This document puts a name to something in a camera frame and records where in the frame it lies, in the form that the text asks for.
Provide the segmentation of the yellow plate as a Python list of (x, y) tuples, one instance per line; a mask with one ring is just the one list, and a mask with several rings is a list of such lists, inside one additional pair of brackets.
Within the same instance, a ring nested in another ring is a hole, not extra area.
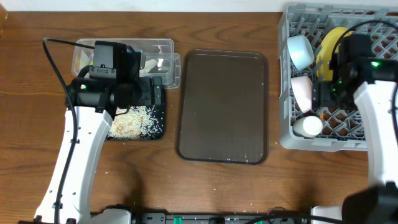
[(316, 59), (316, 64), (319, 65), (317, 70), (317, 77), (323, 82), (330, 82), (333, 79), (333, 71), (329, 69), (328, 62), (331, 60), (331, 52), (343, 33), (348, 29), (345, 27), (336, 27), (329, 31), (321, 43), (321, 50)]

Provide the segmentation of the white paper cup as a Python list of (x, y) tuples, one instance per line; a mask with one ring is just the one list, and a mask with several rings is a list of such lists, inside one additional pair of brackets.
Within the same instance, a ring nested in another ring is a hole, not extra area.
[(316, 116), (307, 116), (296, 120), (292, 126), (295, 134), (305, 138), (314, 138), (321, 133), (323, 123), (320, 118)]

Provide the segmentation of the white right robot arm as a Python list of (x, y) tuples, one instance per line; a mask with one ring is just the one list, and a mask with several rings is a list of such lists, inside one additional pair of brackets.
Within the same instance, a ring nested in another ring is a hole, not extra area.
[(359, 57), (339, 63), (333, 97), (355, 103), (368, 144), (369, 187), (339, 206), (312, 208), (312, 223), (397, 223), (397, 61)]

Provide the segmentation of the white tissue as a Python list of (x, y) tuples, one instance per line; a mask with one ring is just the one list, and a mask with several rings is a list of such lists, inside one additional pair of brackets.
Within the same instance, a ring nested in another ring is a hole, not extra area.
[(149, 73), (153, 68), (157, 66), (157, 61), (155, 59), (150, 59), (145, 62), (144, 68), (140, 69), (139, 73), (141, 75)]

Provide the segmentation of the light blue bowl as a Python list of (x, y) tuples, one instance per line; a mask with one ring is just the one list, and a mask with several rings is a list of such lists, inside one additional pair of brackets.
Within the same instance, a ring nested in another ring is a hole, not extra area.
[(312, 46), (304, 35), (289, 37), (287, 47), (290, 59), (297, 70), (303, 70), (313, 63)]

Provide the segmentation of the white pink bowl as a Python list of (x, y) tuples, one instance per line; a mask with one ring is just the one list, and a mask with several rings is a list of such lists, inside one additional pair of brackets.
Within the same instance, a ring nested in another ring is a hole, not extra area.
[(312, 86), (312, 81), (307, 76), (291, 79), (292, 91), (302, 113), (312, 109)]

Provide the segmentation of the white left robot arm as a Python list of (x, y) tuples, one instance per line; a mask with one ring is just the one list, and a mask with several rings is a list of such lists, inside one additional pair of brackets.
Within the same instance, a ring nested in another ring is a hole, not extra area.
[(101, 150), (116, 115), (116, 97), (131, 100), (149, 90), (160, 105), (165, 100), (160, 77), (138, 82), (76, 77), (65, 89), (65, 131), (47, 193), (34, 223), (131, 223), (132, 212), (120, 206), (90, 214), (91, 192)]

